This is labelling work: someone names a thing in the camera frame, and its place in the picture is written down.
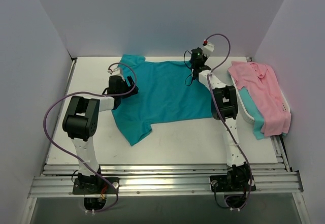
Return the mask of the teal t-shirt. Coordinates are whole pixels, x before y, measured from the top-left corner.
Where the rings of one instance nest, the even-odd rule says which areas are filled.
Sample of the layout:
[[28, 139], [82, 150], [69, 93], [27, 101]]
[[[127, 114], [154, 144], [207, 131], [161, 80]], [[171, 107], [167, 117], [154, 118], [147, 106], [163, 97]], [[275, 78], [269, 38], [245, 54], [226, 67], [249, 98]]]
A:
[[136, 74], [138, 94], [122, 99], [112, 114], [117, 128], [134, 146], [152, 131], [152, 124], [211, 118], [211, 93], [195, 81], [186, 86], [190, 71], [180, 61], [150, 62], [123, 55], [124, 76]]

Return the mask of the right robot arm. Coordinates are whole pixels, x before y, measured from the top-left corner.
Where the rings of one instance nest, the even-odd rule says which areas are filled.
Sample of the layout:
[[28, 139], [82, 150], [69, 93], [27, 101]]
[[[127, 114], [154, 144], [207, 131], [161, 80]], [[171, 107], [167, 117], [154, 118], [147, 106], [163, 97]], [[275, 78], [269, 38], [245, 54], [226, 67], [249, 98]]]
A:
[[211, 112], [213, 118], [224, 126], [222, 133], [226, 151], [226, 165], [228, 167], [225, 183], [228, 188], [236, 190], [249, 184], [252, 180], [251, 169], [246, 155], [239, 146], [237, 132], [238, 102], [237, 93], [233, 85], [221, 82], [205, 65], [208, 59], [207, 51], [201, 48], [192, 49], [189, 60], [192, 80], [199, 81], [211, 93]]

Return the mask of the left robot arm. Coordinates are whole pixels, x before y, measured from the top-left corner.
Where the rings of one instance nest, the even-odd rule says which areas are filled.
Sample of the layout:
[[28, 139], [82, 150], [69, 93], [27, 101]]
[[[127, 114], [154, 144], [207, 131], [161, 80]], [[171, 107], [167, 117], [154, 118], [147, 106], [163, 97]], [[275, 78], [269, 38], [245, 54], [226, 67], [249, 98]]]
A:
[[109, 78], [108, 87], [98, 99], [87, 99], [72, 96], [62, 128], [72, 140], [76, 156], [78, 157], [79, 184], [90, 193], [97, 193], [102, 189], [103, 181], [98, 176], [101, 173], [96, 159], [93, 136], [98, 127], [99, 113], [116, 110], [123, 99], [136, 95], [139, 89], [131, 76], [124, 77], [121, 73]]

